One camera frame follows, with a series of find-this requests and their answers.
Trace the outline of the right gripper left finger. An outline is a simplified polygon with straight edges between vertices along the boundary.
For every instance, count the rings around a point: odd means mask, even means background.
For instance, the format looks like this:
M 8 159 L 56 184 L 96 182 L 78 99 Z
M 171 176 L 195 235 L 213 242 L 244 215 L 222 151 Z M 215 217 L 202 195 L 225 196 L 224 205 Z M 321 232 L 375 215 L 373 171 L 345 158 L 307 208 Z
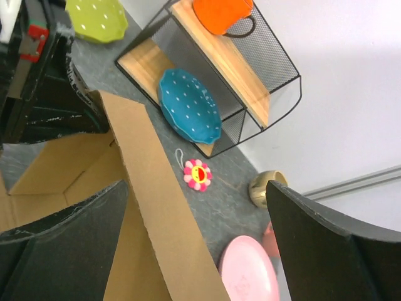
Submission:
M 116 181 L 1 232 L 1 300 L 103 300 L 128 199 Z

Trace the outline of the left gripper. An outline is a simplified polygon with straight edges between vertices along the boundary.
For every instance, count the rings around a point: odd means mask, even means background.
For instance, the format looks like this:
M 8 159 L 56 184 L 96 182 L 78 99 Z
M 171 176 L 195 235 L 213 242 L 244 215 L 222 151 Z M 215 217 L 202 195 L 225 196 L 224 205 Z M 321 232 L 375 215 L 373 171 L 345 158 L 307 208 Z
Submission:
M 1 142 L 35 144 L 109 130 L 100 98 L 72 58 L 66 1 L 1 1 Z

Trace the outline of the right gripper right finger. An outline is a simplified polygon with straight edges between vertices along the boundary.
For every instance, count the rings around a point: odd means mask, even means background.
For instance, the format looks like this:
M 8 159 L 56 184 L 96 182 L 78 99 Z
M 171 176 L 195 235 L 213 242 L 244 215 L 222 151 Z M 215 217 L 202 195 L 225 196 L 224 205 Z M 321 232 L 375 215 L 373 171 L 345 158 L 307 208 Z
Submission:
M 266 200 L 292 300 L 400 300 L 400 232 L 269 181 Z

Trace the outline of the large cardboard box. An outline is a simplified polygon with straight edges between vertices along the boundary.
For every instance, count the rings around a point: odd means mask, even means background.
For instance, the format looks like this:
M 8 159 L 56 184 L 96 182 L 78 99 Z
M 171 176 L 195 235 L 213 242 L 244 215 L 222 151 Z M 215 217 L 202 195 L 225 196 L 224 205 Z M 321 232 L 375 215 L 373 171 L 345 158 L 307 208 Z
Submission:
M 110 130 L 49 141 L 14 183 L 2 184 L 1 232 L 123 180 L 128 199 L 103 300 L 227 300 L 145 106 L 95 95 Z

